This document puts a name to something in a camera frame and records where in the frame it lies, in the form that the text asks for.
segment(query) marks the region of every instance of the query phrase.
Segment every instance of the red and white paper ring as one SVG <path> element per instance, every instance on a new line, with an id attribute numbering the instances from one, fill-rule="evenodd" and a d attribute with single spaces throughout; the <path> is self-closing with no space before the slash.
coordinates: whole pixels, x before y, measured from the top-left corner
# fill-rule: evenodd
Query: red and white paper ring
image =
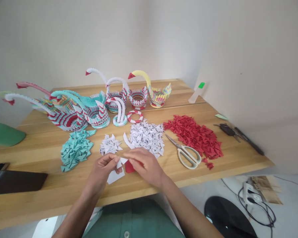
<path id="1" fill-rule="evenodd" d="M 138 114 L 140 116 L 140 118 L 138 120 L 133 120 L 130 118 L 130 116 L 132 114 Z M 141 111 L 132 110 L 132 111 L 128 112 L 127 118 L 128 118 L 128 121 L 130 121 L 131 123 L 140 123 L 143 120 L 143 114 Z"/>

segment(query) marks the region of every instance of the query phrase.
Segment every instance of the origami ring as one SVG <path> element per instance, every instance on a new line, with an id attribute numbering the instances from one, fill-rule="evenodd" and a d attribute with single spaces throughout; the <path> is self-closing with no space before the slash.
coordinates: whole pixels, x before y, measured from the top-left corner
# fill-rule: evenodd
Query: origami ring
<path id="1" fill-rule="evenodd" d="M 130 118 L 130 116 L 132 114 L 138 114 L 140 116 L 140 118 L 138 120 L 133 120 Z M 128 121 L 130 121 L 131 123 L 140 123 L 143 120 L 143 114 L 141 111 L 132 110 L 132 111 L 128 112 L 127 118 L 128 118 Z"/>
<path id="2" fill-rule="evenodd" d="M 127 117 L 126 117 L 126 115 L 124 116 L 124 121 L 122 123 L 118 123 L 117 122 L 117 117 L 118 117 L 118 115 L 114 116 L 114 118 L 113 118 L 113 124 L 115 126 L 124 126 L 124 125 L 127 124 Z"/>

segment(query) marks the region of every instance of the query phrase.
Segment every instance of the power strip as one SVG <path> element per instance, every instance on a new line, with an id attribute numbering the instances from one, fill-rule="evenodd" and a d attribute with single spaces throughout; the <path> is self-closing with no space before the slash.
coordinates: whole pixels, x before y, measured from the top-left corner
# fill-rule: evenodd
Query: power strip
<path id="1" fill-rule="evenodd" d="M 244 182 L 243 183 L 243 200 L 245 201 L 245 203 L 247 205 L 254 205 L 254 203 L 251 203 L 248 198 L 252 198 L 254 199 L 255 201 L 258 201 L 258 202 L 262 202 L 262 199 L 259 195 L 257 194 L 254 194 L 254 193 L 249 193 L 248 191 L 251 191 L 251 192 L 254 192 L 254 193 L 258 193 L 257 190 L 254 189 L 254 187 L 250 184 L 248 184 L 247 182 Z"/>

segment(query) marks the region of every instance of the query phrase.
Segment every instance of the floor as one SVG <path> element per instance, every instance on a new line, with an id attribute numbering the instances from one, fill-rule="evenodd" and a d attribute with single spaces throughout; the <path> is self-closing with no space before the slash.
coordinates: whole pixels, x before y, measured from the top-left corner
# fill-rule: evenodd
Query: floor
<path id="1" fill-rule="evenodd" d="M 279 177 L 298 183 L 298 175 L 279 175 Z M 236 182 L 235 178 L 227 178 L 225 179 L 225 182 L 234 192 L 237 193 L 238 190 L 241 188 L 241 184 Z M 270 204 L 270 207 L 273 209 L 277 218 L 275 228 L 273 229 L 273 237 L 297 238 L 298 185 L 280 179 L 277 180 L 283 191 L 279 194 L 279 197 L 284 205 Z M 246 212 L 240 205 L 237 197 L 224 185 L 224 183 L 221 180 L 209 181 L 193 186 L 188 186 L 182 188 L 181 190 L 201 212 L 204 211 L 204 204 L 209 197 L 221 196 L 234 203 L 246 215 Z M 252 215 L 264 223 L 268 221 L 266 214 L 259 207 L 255 207 L 253 209 Z M 64 219 L 64 217 L 65 216 L 59 216 L 59 224 Z M 0 231 L 0 238 L 32 238 L 37 224 L 38 221 L 22 226 L 3 229 Z M 263 227 L 253 220 L 251 220 L 251 224 L 259 238 L 270 237 L 270 228 Z"/>

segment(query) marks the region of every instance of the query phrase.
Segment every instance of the glue stick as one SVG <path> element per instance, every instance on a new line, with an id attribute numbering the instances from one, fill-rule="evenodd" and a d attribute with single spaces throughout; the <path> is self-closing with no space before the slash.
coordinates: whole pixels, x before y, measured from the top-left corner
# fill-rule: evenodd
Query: glue stick
<path id="1" fill-rule="evenodd" d="M 192 96 L 189 98 L 189 103 L 195 103 L 196 99 L 198 98 L 198 96 L 202 92 L 202 88 L 204 87 L 204 85 L 205 85 L 205 83 L 203 83 L 203 82 L 200 83 L 199 87 L 194 91 Z"/>

